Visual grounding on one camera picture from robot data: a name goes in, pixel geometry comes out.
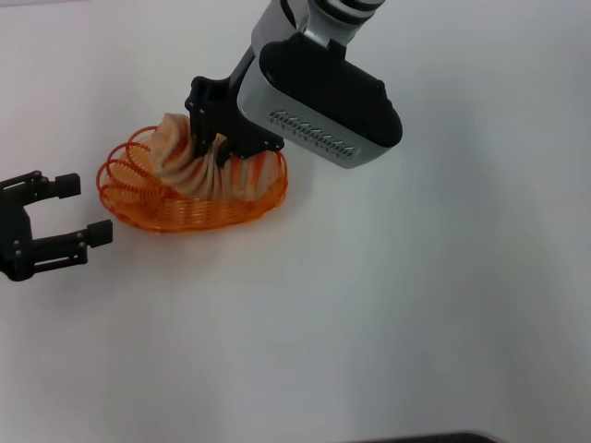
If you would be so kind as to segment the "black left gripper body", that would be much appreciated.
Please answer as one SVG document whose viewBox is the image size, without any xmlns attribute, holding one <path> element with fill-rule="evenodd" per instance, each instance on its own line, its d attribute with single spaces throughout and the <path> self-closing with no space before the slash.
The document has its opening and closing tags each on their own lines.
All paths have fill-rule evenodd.
<svg viewBox="0 0 591 443">
<path fill-rule="evenodd" d="M 11 281 L 25 281 L 33 275 L 30 217 L 22 203 L 9 191 L 1 190 L 1 272 Z"/>
</svg>

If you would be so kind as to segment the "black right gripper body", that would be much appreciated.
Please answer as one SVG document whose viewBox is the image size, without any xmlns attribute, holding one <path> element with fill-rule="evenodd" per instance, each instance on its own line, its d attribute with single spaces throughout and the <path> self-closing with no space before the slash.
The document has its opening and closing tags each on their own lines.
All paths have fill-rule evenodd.
<svg viewBox="0 0 591 443">
<path fill-rule="evenodd" d="M 237 96 L 244 77 L 255 55 L 251 47 L 242 56 L 232 74 L 223 79 L 197 76 L 192 80 L 192 89 L 199 90 L 211 104 L 211 122 L 218 133 L 230 122 L 247 120 L 238 109 Z"/>
</svg>

